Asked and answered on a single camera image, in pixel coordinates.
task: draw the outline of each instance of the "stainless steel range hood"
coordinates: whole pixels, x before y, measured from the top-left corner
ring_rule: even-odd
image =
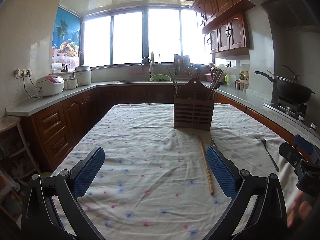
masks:
[[[281,27],[319,31],[303,0],[249,0],[262,8]]]

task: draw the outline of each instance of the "stove knob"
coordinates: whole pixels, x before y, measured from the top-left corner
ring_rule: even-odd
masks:
[[[302,115],[298,116],[298,121],[303,122],[304,121],[304,117]]]
[[[310,129],[316,131],[317,126],[314,123],[311,123]]]

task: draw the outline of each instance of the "wrinkled fabric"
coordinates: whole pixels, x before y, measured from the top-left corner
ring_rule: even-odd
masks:
[[[173,105],[116,105],[87,133],[56,169],[72,169],[95,147],[105,163],[79,203],[106,239],[202,239],[231,199],[215,177],[209,193],[198,135],[204,147],[210,136],[238,169],[252,175],[276,173],[257,137],[265,138],[276,161],[284,198],[296,190],[293,168],[279,155],[284,142],[270,129],[231,105],[215,104],[210,132],[173,128]],[[57,197],[55,205],[66,230],[73,232]],[[252,197],[236,230],[244,227]]]

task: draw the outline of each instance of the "window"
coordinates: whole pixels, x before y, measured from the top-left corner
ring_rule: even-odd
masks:
[[[212,62],[212,54],[204,52],[204,36],[197,27],[196,13],[191,10],[181,11],[182,51],[189,55],[190,63],[205,64]]]
[[[149,55],[153,51],[155,62],[173,62],[173,54],[180,55],[179,11],[149,9]]]
[[[113,64],[142,60],[142,12],[118,14],[113,25]]]
[[[110,64],[111,16],[85,22],[83,56],[84,64],[90,67]]]

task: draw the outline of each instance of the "white rice cooker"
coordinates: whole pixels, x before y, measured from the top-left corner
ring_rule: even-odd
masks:
[[[41,97],[53,96],[63,91],[64,80],[57,75],[48,75],[36,81],[38,94]]]
[[[78,80],[78,86],[91,84],[91,69],[89,66],[76,67],[75,78]]]

